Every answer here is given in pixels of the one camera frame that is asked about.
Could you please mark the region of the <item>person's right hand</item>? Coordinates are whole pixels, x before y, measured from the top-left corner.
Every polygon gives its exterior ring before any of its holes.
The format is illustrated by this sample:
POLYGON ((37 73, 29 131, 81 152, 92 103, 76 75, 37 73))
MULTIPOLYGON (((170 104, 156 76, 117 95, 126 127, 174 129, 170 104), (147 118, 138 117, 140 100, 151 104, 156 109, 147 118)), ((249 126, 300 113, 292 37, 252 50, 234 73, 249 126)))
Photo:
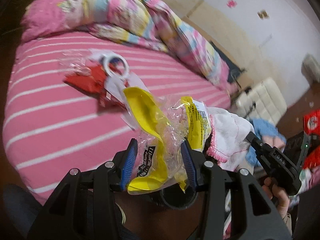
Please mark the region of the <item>person's right hand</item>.
POLYGON ((278 205, 277 210, 282 217, 282 219, 285 219, 287 216, 287 211, 289 209, 289 203, 290 199, 287 195, 287 192, 277 185, 277 182, 275 179, 272 179, 270 177, 267 177, 264 180, 264 184, 262 186, 263 190, 267 194, 268 198, 273 199, 277 198, 278 205))

